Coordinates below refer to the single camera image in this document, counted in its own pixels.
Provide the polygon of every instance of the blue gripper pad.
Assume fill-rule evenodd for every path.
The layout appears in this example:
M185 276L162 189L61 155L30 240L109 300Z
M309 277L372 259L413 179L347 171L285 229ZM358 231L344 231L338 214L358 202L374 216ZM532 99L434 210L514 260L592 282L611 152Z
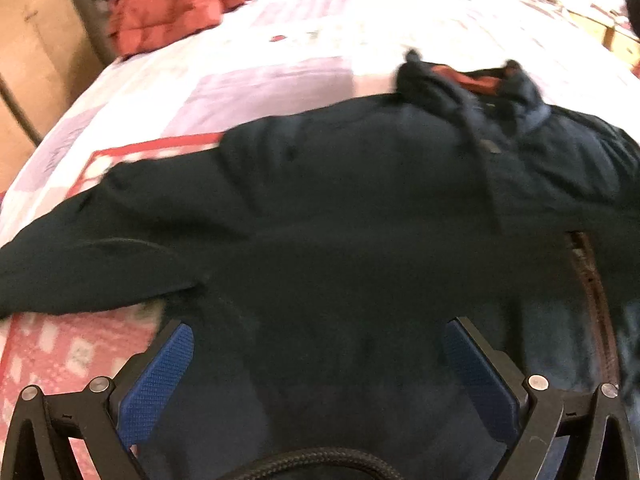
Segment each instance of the blue gripper pad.
M181 324L120 403L117 431L127 449L149 438L193 357L193 332Z
M520 434L517 400L456 320L445 326L443 343L449 365L464 384L486 430L494 440L511 447Z

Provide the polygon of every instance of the zipper pocket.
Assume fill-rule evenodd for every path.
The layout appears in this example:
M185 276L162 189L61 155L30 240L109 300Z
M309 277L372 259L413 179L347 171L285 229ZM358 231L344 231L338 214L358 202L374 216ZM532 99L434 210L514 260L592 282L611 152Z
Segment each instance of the zipper pocket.
M600 382L620 386L616 337L593 248L589 237L582 231L569 232L568 236L572 250L572 263L586 295L591 333L600 367Z

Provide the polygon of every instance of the orange jacket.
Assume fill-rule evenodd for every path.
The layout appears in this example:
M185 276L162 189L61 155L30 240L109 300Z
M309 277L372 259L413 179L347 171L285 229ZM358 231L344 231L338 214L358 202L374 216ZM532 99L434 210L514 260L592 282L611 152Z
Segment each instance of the orange jacket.
M129 57L167 46L215 27L222 13L246 0L117 0L109 36L121 56Z

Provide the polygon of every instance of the black braided cable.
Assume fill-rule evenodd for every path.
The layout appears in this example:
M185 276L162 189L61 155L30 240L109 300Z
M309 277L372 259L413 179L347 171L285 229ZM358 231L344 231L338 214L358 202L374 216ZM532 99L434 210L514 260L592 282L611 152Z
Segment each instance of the black braided cable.
M218 480L267 480L280 473L319 465L348 467L376 480L404 480L377 456L343 447L311 447L261 458L221 476Z

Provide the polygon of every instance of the bed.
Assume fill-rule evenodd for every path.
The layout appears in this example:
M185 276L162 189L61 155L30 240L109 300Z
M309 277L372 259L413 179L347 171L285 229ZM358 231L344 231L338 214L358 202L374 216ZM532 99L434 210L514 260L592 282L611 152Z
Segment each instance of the bed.
M516 59L550 104L598 115L640 140L640 81L542 0L257 0L217 28L108 66L9 188L0 245L63 200L98 150L224 132L390 92L409 48L461 71ZM5 322L0 442L22 387L37 382L50 394L113 375L146 346L160 310L146 304ZM93 478L86 454L76 451Z

